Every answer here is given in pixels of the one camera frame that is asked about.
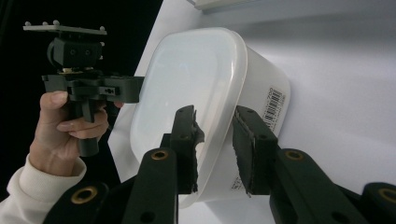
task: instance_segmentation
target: white plastic container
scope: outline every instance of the white plastic container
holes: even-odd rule
[[[131,124],[137,160],[160,146],[175,113],[194,105],[205,133],[197,146],[198,192],[179,196],[179,207],[194,202],[247,197],[232,146],[235,107],[254,109],[279,134],[290,99],[286,76],[225,28],[168,35],[156,48]]]

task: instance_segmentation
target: fingernail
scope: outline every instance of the fingernail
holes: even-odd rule
[[[77,137],[77,132],[69,132],[70,135],[72,135],[73,137]]]
[[[66,91],[57,92],[57,93],[51,95],[51,97],[50,97],[51,101],[55,104],[64,103],[66,98],[67,98]]]

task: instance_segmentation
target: black plastic part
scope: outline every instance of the black plastic part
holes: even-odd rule
[[[111,189],[105,206],[98,211],[99,217],[95,224],[121,223],[135,179],[136,176],[133,176]]]
[[[52,40],[49,43],[49,46],[47,47],[47,58],[49,60],[49,63],[52,64],[53,67],[57,68],[57,69],[62,69],[62,66],[60,64],[58,64],[54,59],[53,59],[53,51],[55,48],[55,44],[54,41]]]
[[[138,103],[143,77],[106,77],[100,71],[69,75],[42,76],[46,91],[69,93],[70,119],[84,117],[94,122],[94,101],[118,101]],[[96,138],[81,139],[78,143],[81,157],[90,157],[99,152]]]
[[[148,151],[140,164],[122,224],[177,223],[177,157],[169,148]]]
[[[312,158],[301,150],[279,150],[276,174],[297,213],[297,223],[368,223]]]
[[[62,67],[94,67],[102,56],[102,45],[99,42],[55,37],[52,56]]]
[[[163,135],[163,140],[161,140],[160,147],[171,147],[171,134],[165,133]]]
[[[254,110],[240,105],[233,116],[233,148],[247,193],[270,194],[277,138]]]
[[[43,224],[97,223],[109,189],[101,182],[80,182],[67,190],[49,210]]]
[[[338,186],[343,194],[349,199],[349,201],[363,214],[361,210],[361,196],[349,189]]]
[[[169,140],[170,148],[177,154],[179,194],[191,194],[198,190],[195,146],[203,140],[204,133],[195,122],[194,106],[188,105],[180,108],[175,114]]]
[[[270,206],[276,224],[297,223],[298,217],[290,202],[282,201],[271,195]]]
[[[361,195],[362,213],[371,223],[396,223],[396,186],[388,183],[370,183]]]

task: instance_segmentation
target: white surface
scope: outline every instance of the white surface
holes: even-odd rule
[[[369,182],[395,185],[394,8],[395,1],[285,0],[202,12],[187,1],[164,0],[136,76],[146,74],[167,34],[213,26],[234,30],[289,78],[283,148],[305,151],[333,182],[357,193]],[[110,136],[113,151],[130,147],[122,124],[128,125],[131,107],[121,110],[123,119]],[[179,216],[181,224],[274,223],[261,198],[196,203]]]
[[[252,0],[187,0],[195,8],[206,10],[210,8],[226,7],[234,4],[242,4]]]

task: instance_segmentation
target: sweater cuff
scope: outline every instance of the sweater cuff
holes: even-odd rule
[[[37,170],[30,162],[29,155],[21,171],[21,190],[31,198],[43,203],[55,203],[71,187],[84,177],[87,167],[81,158],[76,160],[72,176],[57,176]]]

